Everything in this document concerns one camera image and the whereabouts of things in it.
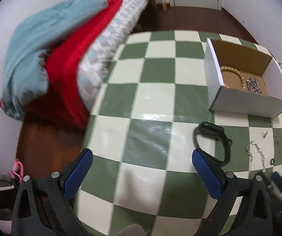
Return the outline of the black smart band watch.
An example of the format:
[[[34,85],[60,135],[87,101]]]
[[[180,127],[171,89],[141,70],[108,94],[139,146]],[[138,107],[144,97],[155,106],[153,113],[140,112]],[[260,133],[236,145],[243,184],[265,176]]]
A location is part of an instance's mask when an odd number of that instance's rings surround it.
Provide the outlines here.
[[[206,153],[219,166],[227,165],[231,160],[232,140],[227,137],[223,127],[211,122],[201,122],[193,130],[193,143],[196,149],[206,148]],[[221,143],[224,150],[223,160],[217,159],[215,155],[216,143]]]

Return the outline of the small silver earring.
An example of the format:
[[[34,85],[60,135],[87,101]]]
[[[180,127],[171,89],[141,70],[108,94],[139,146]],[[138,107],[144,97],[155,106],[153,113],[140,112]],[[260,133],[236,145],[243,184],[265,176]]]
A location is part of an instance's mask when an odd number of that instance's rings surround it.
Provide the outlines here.
[[[263,134],[263,138],[266,138],[268,132],[266,131],[265,133],[264,132],[261,132]]]

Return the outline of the green white checkered tablecloth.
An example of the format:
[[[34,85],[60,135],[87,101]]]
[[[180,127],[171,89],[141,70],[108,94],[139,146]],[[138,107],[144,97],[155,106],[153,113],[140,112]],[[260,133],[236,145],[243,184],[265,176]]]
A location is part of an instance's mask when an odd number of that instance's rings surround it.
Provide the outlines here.
[[[116,51],[83,142],[94,162],[75,209],[91,235],[116,235],[132,224],[147,235],[195,234],[216,204],[192,165],[192,134],[203,121],[232,139],[228,171],[282,174],[282,113],[268,119],[208,110],[209,37],[143,32]]]

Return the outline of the red bed sheet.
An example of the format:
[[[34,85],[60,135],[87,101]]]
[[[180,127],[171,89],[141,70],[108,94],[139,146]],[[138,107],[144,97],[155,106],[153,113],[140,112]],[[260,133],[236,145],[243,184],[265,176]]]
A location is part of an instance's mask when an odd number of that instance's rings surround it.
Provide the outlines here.
[[[46,94],[26,112],[52,123],[84,129],[108,63],[138,22],[148,0],[107,0],[107,8],[57,46],[45,61]]]

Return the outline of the pink object on floor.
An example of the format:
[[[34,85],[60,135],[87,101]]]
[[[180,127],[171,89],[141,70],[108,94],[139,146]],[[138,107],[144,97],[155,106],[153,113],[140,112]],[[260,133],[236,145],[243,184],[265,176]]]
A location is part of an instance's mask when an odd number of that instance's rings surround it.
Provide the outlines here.
[[[21,182],[24,177],[24,166],[19,159],[15,159],[12,170],[9,172],[9,176],[12,180],[18,180]]]

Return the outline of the white cardboard box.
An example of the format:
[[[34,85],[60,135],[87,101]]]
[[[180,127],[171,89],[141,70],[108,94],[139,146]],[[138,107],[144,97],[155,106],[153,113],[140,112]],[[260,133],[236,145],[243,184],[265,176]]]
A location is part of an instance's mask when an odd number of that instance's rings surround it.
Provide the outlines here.
[[[204,69],[210,111],[268,118],[282,113],[282,70],[271,55],[208,38]]]

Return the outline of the checkered patterned mattress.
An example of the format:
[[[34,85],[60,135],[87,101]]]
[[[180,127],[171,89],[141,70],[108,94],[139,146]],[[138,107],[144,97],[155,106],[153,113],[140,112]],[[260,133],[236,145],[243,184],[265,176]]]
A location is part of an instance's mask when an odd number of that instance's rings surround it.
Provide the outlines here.
[[[122,0],[106,28],[92,42],[83,55],[77,71],[77,88],[87,110],[94,105],[118,46],[136,26],[149,0]]]

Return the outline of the teal blue blanket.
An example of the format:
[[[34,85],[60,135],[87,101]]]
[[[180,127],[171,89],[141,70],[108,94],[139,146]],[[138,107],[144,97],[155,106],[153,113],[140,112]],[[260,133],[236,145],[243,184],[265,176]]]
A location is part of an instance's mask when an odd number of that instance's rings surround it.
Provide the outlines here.
[[[107,0],[67,0],[23,20],[10,39],[0,106],[16,120],[24,107],[48,91],[49,77],[44,61],[51,48],[108,8]]]

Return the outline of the yellow drink bottle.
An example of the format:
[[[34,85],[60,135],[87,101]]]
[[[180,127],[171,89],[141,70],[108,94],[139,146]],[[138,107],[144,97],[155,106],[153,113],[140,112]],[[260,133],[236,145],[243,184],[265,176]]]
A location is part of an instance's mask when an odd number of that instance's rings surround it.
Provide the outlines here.
[[[163,3],[162,3],[162,9],[163,9],[164,11],[166,11],[166,10],[168,9],[168,5],[167,5],[166,2],[163,2]]]

